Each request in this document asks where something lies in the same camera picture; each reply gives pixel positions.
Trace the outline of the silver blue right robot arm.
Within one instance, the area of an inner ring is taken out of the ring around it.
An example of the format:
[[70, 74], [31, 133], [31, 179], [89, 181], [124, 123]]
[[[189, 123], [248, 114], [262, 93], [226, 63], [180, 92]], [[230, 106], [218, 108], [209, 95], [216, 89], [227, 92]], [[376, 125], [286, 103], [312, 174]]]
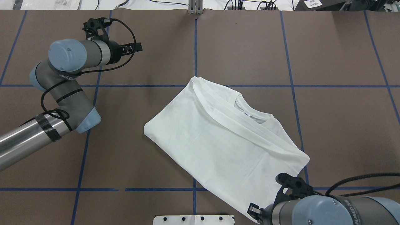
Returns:
[[384, 197], [308, 196], [247, 213], [261, 225], [398, 225], [400, 206]]

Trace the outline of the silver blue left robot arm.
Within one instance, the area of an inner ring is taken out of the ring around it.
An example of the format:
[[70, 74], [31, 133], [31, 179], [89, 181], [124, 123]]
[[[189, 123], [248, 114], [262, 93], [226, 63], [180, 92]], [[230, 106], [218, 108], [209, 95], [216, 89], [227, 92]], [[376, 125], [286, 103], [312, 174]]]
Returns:
[[71, 131], [84, 133], [101, 122], [93, 102], [76, 81], [86, 69], [117, 63], [143, 50], [141, 43], [119, 45], [104, 40], [57, 40], [48, 59], [29, 77], [43, 91], [42, 112], [1, 136], [1, 170], [5, 170]]

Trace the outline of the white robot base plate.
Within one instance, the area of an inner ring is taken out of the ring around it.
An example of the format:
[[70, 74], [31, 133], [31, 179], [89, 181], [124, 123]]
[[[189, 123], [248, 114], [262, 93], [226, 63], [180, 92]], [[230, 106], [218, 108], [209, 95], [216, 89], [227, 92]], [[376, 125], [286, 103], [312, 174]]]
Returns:
[[234, 225], [233, 215], [160, 215], [153, 225]]

